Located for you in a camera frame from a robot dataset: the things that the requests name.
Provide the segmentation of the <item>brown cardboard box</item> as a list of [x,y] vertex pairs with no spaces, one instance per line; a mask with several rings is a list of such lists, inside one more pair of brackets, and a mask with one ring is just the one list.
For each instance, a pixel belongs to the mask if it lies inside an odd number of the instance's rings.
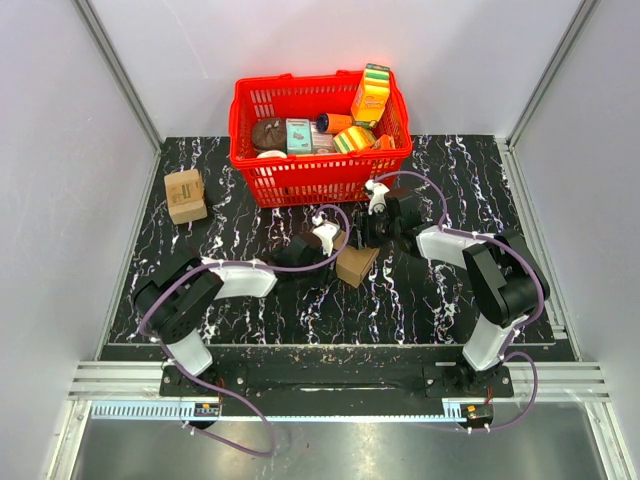
[[369,275],[378,255],[379,248],[357,249],[347,245],[336,260],[337,277],[347,285],[359,288]]

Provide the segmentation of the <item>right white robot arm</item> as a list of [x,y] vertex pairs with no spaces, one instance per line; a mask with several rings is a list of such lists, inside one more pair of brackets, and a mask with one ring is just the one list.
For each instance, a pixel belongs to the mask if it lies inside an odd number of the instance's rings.
[[489,370],[504,359],[507,345],[524,323],[538,318],[549,296],[549,284],[524,238],[513,230],[478,234],[427,225],[418,197],[369,180],[365,213],[356,217],[357,245],[393,243],[416,258],[438,261],[467,272],[479,317],[462,350],[456,387],[476,396],[491,382]]

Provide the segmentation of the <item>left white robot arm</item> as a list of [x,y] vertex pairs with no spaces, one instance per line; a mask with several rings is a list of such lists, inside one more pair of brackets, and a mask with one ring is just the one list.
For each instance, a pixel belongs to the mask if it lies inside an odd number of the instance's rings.
[[213,357],[199,333],[209,306],[229,298],[265,298],[290,282],[321,276],[330,267],[340,233],[333,223],[316,227],[263,260],[213,260],[183,251],[135,290],[139,332],[159,338],[184,368],[182,384],[195,395],[206,395],[217,381]]

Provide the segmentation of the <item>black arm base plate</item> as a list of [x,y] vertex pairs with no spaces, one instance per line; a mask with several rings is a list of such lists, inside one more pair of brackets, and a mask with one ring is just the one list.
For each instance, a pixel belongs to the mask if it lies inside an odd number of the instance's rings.
[[514,396],[507,367],[475,373],[459,346],[211,346],[199,378],[246,397],[259,393],[394,393],[418,398]]

